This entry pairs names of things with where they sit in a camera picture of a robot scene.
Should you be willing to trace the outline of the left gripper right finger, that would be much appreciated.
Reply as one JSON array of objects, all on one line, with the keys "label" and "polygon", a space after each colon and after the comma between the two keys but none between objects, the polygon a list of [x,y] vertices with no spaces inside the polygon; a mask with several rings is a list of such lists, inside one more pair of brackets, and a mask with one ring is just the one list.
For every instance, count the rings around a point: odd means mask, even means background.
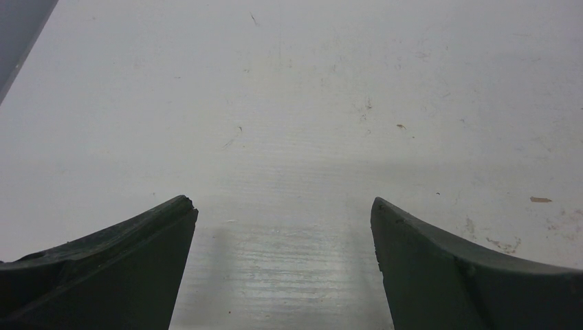
[{"label": "left gripper right finger", "polygon": [[581,329],[582,271],[517,258],[380,197],[375,255],[396,329]]}]

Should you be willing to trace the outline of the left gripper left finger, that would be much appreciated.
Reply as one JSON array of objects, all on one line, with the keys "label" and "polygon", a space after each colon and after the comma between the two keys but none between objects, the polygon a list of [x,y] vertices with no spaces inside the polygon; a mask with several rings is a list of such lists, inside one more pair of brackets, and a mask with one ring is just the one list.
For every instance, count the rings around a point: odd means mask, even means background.
[{"label": "left gripper left finger", "polygon": [[1,264],[2,329],[167,329],[198,212],[179,195]]}]

